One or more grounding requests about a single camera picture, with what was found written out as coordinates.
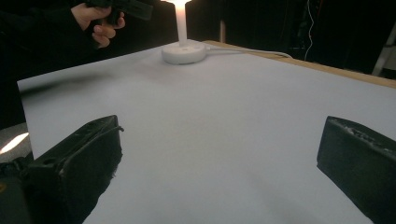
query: dark background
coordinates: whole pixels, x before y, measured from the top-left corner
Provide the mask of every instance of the dark background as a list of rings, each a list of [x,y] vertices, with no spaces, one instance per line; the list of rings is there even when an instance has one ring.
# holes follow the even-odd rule
[[[86,62],[176,42],[174,6],[151,4],[151,21],[127,16],[127,26],[110,47]],[[189,39],[219,41],[219,22],[224,20],[228,44],[287,52],[300,60],[310,45],[312,22],[306,0],[192,0],[186,10]],[[371,74],[396,22],[396,1],[311,0],[310,11],[314,44],[306,59]]]

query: person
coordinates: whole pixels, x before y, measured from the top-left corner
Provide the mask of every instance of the person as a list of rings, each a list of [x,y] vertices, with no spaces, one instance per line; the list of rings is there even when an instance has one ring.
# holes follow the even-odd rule
[[[0,130],[25,122],[17,81],[73,66],[106,48],[116,30],[111,8],[78,0],[0,1]],[[104,23],[94,21],[104,19]]]

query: black object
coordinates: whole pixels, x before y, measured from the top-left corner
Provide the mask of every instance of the black object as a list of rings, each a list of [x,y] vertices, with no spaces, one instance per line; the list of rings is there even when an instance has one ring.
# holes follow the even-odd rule
[[[116,116],[91,121],[29,162],[0,164],[0,223],[78,224],[121,159]]]
[[[121,12],[125,12],[138,19],[149,21],[152,14],[152,6],[137,0],[84,0],[89,7],[112,7],[107,22],[117,24]]]
[[[359,123],[328,117],[318,168],[374,223],[396,223],[396,142]]]

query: hand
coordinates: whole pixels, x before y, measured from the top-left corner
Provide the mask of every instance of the hand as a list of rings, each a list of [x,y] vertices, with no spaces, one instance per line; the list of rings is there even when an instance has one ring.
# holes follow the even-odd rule
[[[100,7],[87,7],[86,4],[82,3],[71,9],[77,23],[83,31],[85,31],[90,25],[91,21],[100,20],[106,18],[111,8],[100,8]],[[110,39],[116,35],[115,29],[120,29],[125,26],[124,14],[121,13],[118,24],[113,26],[107,23],[102,25],[95,25],[93,27],[92,38],[99,43],[99,48],[105,48],[110,44]]]

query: black sleeve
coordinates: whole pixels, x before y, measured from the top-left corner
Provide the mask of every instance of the black sleeve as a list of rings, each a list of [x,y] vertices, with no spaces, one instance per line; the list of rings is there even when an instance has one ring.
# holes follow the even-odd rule
[[[0,81],[38,75],[94,52],[91,36],[81,30],[64,1],[46,9],[30,8],[26,15],[0,10]]]

